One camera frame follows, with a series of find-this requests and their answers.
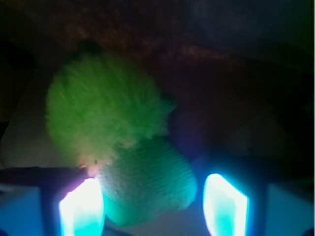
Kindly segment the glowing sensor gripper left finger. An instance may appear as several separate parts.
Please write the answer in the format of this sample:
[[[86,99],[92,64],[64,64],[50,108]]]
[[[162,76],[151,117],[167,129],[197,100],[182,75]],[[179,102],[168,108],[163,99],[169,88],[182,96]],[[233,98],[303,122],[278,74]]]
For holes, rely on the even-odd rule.
[[[84,169],[8,168],[0,172],[2,236],[100,236],[100,183]]]

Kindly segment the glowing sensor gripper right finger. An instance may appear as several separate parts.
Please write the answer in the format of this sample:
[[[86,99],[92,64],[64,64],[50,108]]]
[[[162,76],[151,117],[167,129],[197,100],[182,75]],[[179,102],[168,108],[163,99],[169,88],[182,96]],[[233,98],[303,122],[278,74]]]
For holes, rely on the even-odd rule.
[[[202,166],[203,213],[211,235],[314,235],[313,162],[215,157]]]

